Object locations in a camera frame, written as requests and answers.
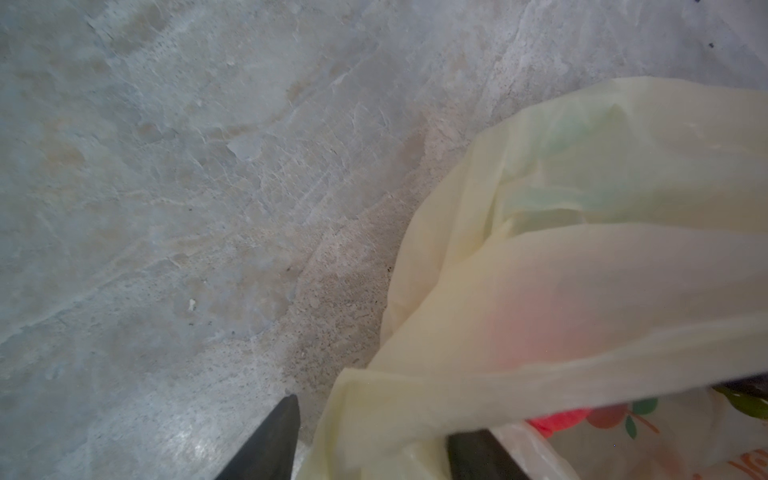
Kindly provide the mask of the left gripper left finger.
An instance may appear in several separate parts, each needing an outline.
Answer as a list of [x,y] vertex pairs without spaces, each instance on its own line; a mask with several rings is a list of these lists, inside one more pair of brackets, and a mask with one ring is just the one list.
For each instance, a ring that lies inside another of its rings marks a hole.
[[215,479],[291,480],[299,430],[299,401],[291,394],[274,407]]

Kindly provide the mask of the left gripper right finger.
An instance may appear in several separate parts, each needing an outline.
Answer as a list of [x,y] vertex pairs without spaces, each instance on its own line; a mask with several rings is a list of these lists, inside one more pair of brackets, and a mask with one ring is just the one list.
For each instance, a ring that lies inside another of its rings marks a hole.
[[449,435],[452,480],[529,480],[530,477],[487,429]]

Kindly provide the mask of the fake red fruit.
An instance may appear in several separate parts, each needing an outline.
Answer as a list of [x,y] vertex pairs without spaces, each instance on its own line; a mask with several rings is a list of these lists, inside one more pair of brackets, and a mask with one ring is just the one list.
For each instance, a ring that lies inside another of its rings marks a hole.
[[557,432],[570,429],[580,424],[586,420],[591,413],[592,409],[590,408],[575,409],[528,419],[527,423],[542,437],[550,438]]

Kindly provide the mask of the cream plastic shopping bag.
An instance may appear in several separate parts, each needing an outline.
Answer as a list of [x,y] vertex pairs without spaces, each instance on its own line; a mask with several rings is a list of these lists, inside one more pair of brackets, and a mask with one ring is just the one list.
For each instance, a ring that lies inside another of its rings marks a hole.
[[766,375],[766,93],[605,81],[481,132],[417,209],[299,475],[447,479],[487,429],[530,479],[763,479],[767,420],[714,387]]

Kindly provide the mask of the fake green apple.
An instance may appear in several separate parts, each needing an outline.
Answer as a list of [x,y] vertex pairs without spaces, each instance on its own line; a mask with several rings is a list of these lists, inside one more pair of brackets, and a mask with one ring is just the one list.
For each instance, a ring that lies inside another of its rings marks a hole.
[[768,406],[766,399],[733,390],[723,385],[715,386],[714,390],[724,395],[728,402],[739,412],[760,420],[768,419]]

